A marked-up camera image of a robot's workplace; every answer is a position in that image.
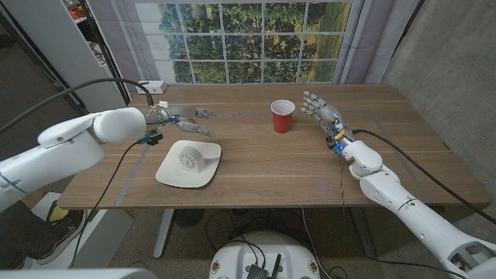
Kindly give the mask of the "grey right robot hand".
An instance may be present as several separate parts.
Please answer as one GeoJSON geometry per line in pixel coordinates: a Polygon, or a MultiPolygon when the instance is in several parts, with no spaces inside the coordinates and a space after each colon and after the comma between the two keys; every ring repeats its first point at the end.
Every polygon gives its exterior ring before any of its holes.
{"type": "Polygon", "coordinates": [[[356,140],[337,108],[309,91],[303,92],[303,100],[301,111],[319,123],[337,148],[342,150],[356,140]]]}

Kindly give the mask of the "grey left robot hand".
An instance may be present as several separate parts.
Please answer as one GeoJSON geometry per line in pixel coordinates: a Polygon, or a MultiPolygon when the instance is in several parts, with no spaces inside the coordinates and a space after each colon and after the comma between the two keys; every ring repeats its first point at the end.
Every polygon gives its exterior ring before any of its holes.
{"type": "Polygon", "coordinates": [[[195,118],[208,119],[211,116],[216,116],[213,111],[206,108],[155,105],[152,108],[143,109],[142,113],[145,116],[149,131],[158,130],[161,126],[175,125],[185,133],[197,133],[210,138],[215,137],[213,132],[200,127],[195,121],[195,118]]]}

